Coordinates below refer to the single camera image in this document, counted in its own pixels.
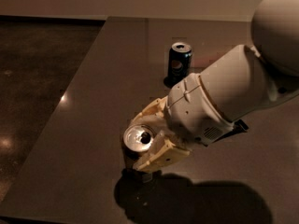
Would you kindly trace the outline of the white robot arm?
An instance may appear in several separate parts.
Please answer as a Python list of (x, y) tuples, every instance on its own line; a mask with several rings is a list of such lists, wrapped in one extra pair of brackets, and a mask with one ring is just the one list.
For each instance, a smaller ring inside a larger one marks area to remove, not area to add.
[(146, 106), (123, 135), (137, 158), (130, 168), (154, 173), (245, 131), (248, 113), (299, 94), (299, 0), (263, 0), (251, 22), (251, 46), (238, 45), (167, 96)]

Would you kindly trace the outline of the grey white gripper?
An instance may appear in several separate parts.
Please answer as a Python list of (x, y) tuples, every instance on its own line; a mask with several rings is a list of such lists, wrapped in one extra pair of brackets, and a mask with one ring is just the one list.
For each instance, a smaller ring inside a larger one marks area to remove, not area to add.
[[(167, 129), (167, 124), (176, 135), (161, 131)], [(144, 173), (157, 172), (190, 155), (177, 135), (188, 143), (208, 146), (234, 128), (210, 102), (196, 73), (174, 85), (167, 97), (147, 105), (131, 120), (130, 126), (136, 125), (159, 132), (149, 150), (133, 165), (134, 170)]]

